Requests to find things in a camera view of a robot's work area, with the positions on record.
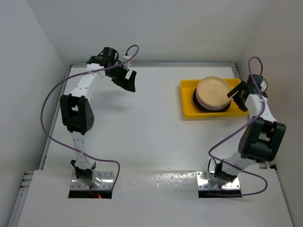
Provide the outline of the steel rimmed plate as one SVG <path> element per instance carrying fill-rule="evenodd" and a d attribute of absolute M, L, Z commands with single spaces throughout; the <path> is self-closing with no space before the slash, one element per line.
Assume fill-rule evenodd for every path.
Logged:
<path fill-rule="evenodd" d="M 194 102 L 195 106 L 196 106 L 199 110 L 201 110 L 201 111 L 203 111 L 203 112 L 205 112 L 205 113 L 220 113 L 220 112 L 226 112 L 226 111 L 230 108 L 231 103 L 232 103 L 232 102 L 229 102 L 228 105 L 226 105 L 225 107 L 220 107 L 219 109 L 215 109 L 215 110 L 210 109 L 210 107 L 204 107 L 203 105 L 201 105 L 201 104 L 199 103 L 199 100 L 198 100 L 197 95 L 196 95 L 196 89 L 195 89 L 194 92 L 193 92 L 193 102 Z"/>

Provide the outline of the orange plate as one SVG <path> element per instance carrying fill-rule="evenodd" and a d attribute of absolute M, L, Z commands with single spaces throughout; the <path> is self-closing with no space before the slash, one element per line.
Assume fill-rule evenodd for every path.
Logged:
<path fill-rule="evenodd" d="M 231 104 L 231 99 L 226 95 L 224 96 L 207 96 L 199 97 L 196 95 L 197 102 L 206 109 L 219 110 L 223 109 Z"/>
<path fill-rule="evenodd" d="M 230 91 L 230 85 L 219 77 L 203 78 L 196 87 L 197 95 L 201 98 L 207 96 L 227 96 Z"/>

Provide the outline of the purple plate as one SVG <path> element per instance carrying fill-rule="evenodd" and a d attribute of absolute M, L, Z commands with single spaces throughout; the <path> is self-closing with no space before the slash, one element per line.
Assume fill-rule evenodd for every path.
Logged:
<path fill-rule="evenodd" d="M 228 105 L 228 103 L 227 103 L 227 104 L 215 106 L 215 105 L 207 104 L 206 102 L 204 102 L 203 100 L 201 100 L 199 98 L 198 98 L 198 100 L 201 105 L 203 105 L 204 107 L 210 107 L 210 109 L 212 109 L 212 110 L 219 109 L 220 107 L 225 107 L 226 105 Z"/>

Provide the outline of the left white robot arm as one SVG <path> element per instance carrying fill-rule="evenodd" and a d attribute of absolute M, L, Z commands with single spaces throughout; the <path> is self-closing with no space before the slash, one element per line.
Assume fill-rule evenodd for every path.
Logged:
<path fill-rule="evenodd" d="M 90 99 L 104 77 L 126 91 L 135 92 L 136 71 L 127 77 L 134 55 L 125 54 L 119 60 L 118 52 L 105 47 L 101 53 L 92 56 L 86 64 L 85 74 L 75 88 L 60 97 L 60 110 L 63 125 L 73 140 L 76 158 L 71 161 L 76 177 L 86 184 L 96 184 L 101 179 L 97 175 L 96 161 L 87 156 L 87 139 L 95 121 Z"/>

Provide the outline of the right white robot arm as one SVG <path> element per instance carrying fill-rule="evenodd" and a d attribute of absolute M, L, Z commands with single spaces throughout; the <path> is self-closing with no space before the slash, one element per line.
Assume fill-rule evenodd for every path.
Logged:
<path fill-rule="evenodd" d="M 249 118 L 255 120 L 246 126 L 238 151 L 217 164 L 214 178 L 220 184 L 233 182 L 247 167 L 271 162 L 276 157 L 286 126 L 271 114 L 262 82 L 263 76 L 254 74 L 227 94 L 240 110 L 248 111 Z"/>

